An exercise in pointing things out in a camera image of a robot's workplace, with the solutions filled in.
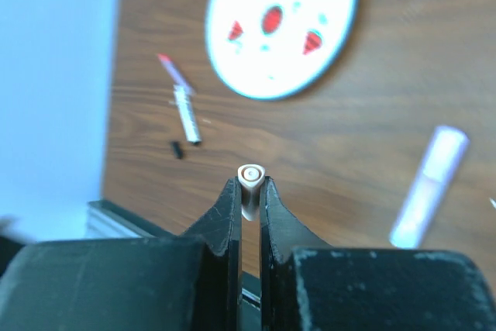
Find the pink highlighter pen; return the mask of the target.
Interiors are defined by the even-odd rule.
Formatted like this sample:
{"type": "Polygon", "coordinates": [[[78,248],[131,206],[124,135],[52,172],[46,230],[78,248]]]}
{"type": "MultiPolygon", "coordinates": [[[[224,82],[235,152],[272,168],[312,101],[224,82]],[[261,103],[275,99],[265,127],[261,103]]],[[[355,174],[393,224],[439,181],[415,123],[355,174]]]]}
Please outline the pink highlighter pen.
{"type": "Polygon", "coordinates": [[[394,247],[410,250],[421,246],[469,144],[460,129],[435,129],[389,234],[394,247]]]}

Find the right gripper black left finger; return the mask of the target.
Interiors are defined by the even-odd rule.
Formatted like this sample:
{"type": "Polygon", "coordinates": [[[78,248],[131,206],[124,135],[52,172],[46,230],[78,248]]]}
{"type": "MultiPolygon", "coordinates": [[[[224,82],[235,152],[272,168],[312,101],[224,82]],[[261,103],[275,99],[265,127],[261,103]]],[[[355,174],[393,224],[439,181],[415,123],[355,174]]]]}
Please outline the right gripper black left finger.
{"type": "Polygon", "coordinates": [[[241,187],[178,236],[28,245],[1,279],[3,330],[238,330],[241,187]]]}

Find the peach pen cap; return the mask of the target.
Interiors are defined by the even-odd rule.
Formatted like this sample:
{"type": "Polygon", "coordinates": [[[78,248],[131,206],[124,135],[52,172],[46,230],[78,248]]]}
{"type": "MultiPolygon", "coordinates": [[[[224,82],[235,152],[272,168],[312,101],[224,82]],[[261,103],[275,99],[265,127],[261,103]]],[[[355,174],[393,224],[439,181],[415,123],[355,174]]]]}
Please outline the peach pen cap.
{"type": "Polygon", "coordinates": [[[257,219],[260,210],[260,189],[265,181],[266,170],[258,164],[244,164],[238,168],[237,178],[241,185],[241,213],[248,221],[257,219]]]}

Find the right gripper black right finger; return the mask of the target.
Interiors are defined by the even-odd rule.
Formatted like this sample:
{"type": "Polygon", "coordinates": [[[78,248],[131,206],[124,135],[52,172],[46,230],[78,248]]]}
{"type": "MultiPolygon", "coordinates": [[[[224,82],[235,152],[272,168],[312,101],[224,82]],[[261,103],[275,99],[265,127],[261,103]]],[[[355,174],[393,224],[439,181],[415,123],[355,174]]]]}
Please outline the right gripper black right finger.
{"type": "Polygon", "coordinates": [[[334,247],[260,190],[265,330],[493,330],[495,300],[467,256],[446,250],[334,247]]]}

